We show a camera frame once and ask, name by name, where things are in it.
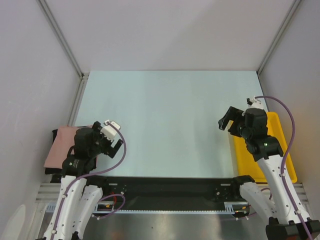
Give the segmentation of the pink t shirt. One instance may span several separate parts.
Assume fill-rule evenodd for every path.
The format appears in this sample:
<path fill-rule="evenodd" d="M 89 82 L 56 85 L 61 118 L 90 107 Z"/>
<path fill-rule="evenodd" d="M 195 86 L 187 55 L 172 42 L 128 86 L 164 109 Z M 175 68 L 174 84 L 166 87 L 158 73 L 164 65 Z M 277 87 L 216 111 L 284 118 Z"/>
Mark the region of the pink t shirt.
<path fill-rule="evenodd" d="M 81 128 L 84 126 L 61 126 L 57 129 L 56 137 L 44 163 L 45 168 L 62 169 L 70 147 L 75 144 L 76 131 Z"/>

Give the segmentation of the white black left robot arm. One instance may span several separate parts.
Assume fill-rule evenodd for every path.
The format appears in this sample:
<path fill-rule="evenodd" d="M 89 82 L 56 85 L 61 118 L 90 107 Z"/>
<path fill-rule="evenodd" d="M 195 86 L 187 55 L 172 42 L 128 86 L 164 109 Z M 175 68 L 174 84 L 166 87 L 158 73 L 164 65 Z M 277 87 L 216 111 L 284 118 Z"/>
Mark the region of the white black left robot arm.
<path fill-rule="evenodd" d="M 117 168 L 124 156 L 112 167 L 94 172 L 100 154 L 114 158 L 120 148 L 127 153 L 127 143 L 115 121 L 96 121 L 92 126 L 80 127 L 73 137 L 61 166 L 59 194 L 43 240 L 81 240 L 95 206 L 108 198 L 125 198 L 111 194 L 103 177 Z"/>

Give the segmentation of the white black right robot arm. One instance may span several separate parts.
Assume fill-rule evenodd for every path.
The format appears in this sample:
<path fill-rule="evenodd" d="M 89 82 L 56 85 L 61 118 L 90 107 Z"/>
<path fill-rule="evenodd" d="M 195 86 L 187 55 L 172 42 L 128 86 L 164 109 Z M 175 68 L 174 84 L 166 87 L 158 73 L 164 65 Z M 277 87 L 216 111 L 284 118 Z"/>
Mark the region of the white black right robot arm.
<path fill-rule="evenodd" d="M 286 167 L 284 152 L 274 136 L 268 134 L 268 117 L 264 109 L 245 111 L 230 107 L 218 121 L 220 130 L 231 122 L 228 132 L 244 139 L 248 152 L 262 170 L 272 194 L 268 199 L 249 175 L 234 177 L 231 196 L 245 199 L 262 218 L 269 240 L 314 240 L 320 234 L 319 220 L 311 219 L 301 204 Z"/>

